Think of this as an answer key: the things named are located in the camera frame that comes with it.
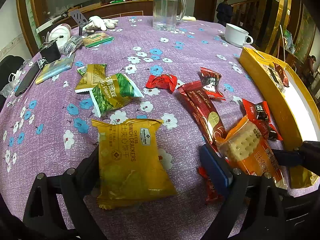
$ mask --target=water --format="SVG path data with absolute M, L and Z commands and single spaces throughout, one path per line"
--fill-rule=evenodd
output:
M 158 31 L 176 28 L 177 0 L 153 0 L 152 27 Z

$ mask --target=red candy wrapper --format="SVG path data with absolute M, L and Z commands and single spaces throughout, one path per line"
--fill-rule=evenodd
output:
M 214 188 L 214 185 L 212 184 L 211 179 L 207 175 L 205 169 L 203 167 L 199 167 L 198 172 L 205 179 L 205 187 L 208 194 L 205 198 L 205 203 L 210 204 L 212 202 L 215 202 L 216 200 L 222 199 L 222 195 L 218 194 L 218 192 Z
M 198 124 L 202 135 L 212 149 L 218 152 L 215 145 L 216 136 L 225 138 L 227 133 L 210 98 L 202 88 L 200 81 L 190 82 L 178 87 L 179 93 L 188 104 L 189 112 Z
M 162 74 L 159 77 L 150 75 L 146 87 L 169 89 L 171 93 L 173 93 L 174 89 L 176 88 L 177 81 L 177 77 L 171 74 Z
M 281 135 L 271 123 L 270 110 L 266 101 L 254 104 L 242 99 L 242 102 L 248 119 L 257 126 L 265 139 L 283 140 Z
M 200 71 L 202 76 L 201 84 L 208 97 L 226 100 L 223 94 L 219 91 L 219 80 L 221 78 L 221 74 L 204 67 L 201 67 Z

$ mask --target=pitcher handle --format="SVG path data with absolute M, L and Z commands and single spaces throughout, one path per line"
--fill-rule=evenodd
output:
M 177 20 L 181 21 L 181 19 L 184 17 L 185 13 L 186 13 L 186 0 L 181 0 L 182 3 L 182 8 L 181 8 L 181 12 L 180 15 L 177 15 Z

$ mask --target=painting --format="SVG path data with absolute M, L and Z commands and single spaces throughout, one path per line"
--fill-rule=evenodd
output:
M 303 13 L 301 19 L 300 30 L 296 41 L 296 51 L 294 55 L 301 61 L 304 62 L 310 52 L 313 38 L 315 35 L 316 24 L 308 12 L 305 5 L 303 5 Z

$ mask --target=glass pitcher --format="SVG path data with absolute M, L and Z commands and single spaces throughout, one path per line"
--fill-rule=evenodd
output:
M 152 27 L 158 31 L 172 31 L 176 20 L 181 20 L 186 13 L 186 0 L 181 0 L 182 8 L 177 16 L 178 0 L 153 0 Z

